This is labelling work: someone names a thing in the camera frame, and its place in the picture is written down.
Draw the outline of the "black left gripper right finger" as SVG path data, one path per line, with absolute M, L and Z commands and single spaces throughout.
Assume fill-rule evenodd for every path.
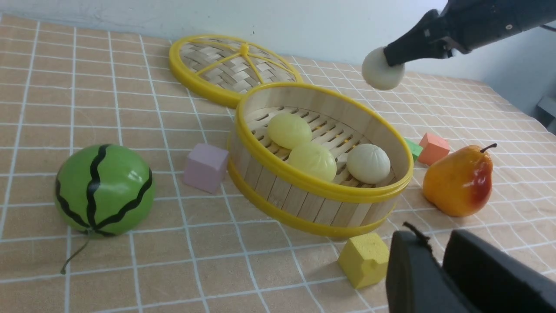
M 555 283 L 467 230 L 453 230 L 443 270 L 475 313 L 553 313 Z

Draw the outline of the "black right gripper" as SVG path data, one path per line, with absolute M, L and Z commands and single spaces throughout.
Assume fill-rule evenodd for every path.
M 430 10 L 384 48 L 391 67 L 420 59 L 448 59 L 555 20 L 554 0 L 449 0 Z

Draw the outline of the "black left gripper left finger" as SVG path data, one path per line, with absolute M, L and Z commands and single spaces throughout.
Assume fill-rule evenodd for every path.
M 429 236 L 414 225 L 397 230 L 385 286 L 391 313 L 479 313 L 435 259 Z

